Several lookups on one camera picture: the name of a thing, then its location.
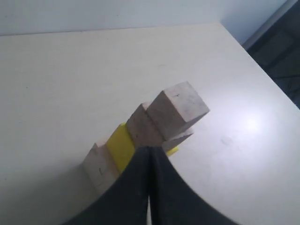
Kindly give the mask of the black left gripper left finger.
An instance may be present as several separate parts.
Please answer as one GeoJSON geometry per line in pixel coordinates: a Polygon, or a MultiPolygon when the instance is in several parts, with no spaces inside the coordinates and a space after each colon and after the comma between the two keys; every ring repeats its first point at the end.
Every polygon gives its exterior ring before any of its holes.
{"type": "Polygon", "coordinates": [[[149,195],[148,147],[139,148],[121,176],[66,225],[145,225],[149,195]]]}

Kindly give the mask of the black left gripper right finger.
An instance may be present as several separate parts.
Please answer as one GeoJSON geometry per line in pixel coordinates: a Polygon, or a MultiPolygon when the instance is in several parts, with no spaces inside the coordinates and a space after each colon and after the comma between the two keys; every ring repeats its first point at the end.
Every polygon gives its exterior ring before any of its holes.
{"type": "Polygon", "coordinates": [[[149,147],[149,197],[153,225],[235,225],[205,202],[177,173],[159,147],[149,147]]]}

